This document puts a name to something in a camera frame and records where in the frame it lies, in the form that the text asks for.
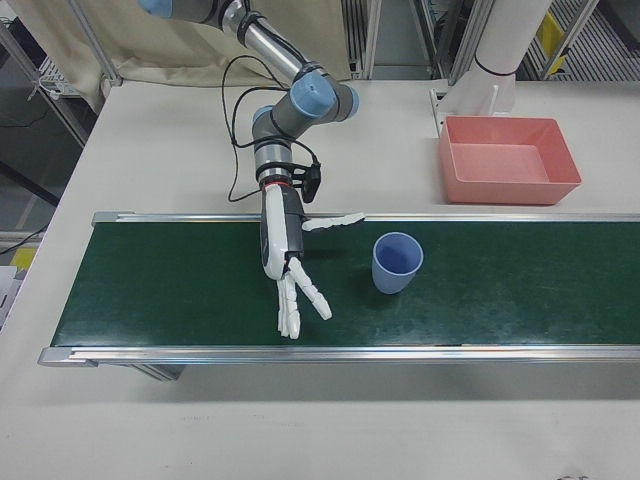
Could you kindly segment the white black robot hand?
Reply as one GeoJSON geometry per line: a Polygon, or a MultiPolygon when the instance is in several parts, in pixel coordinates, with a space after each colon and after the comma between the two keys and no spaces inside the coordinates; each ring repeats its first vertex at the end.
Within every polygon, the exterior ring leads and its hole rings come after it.
{"type": "Polygon", "coordinates": [[[262,190],[260,224],[261,261],[265,274],[278,291],[278,331],[296,339],[300,334],[297,292],[302,291],[320,317],[332,317],[330,305],[305,272],[302,233],[335,226],[347,226],[365,219],[363,213],[340,217],[308,218],[296,190],[283,182],[265,185],[262,190]]]}

